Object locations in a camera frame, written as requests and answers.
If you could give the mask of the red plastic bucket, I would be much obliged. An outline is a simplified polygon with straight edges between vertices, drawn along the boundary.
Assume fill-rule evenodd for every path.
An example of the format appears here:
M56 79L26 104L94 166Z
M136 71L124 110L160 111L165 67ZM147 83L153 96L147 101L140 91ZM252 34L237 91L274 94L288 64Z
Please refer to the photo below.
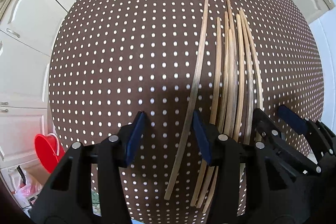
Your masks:
M34 149L41 165L48 173L52 173L65 151L56 134L37 134L34 138Z

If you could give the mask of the brown polka dot tablecloth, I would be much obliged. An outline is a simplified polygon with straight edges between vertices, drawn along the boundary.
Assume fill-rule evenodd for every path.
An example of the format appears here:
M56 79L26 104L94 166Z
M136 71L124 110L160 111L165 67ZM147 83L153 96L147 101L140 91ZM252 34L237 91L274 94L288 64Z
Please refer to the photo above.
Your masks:
M310 147L276 113L286 105L317 120L323 73L311 30L292 0L77 0L51 56L49 97L63 147L100 143L146 112L149 129L134 162L121 172L130 216L144 223L205 223L191 206L201 155L188 137L174 191L164 199L193 81L204 4L207 39L197 108L209 120L217 18L230 7L247 17L261 70L264 111L304 155Z

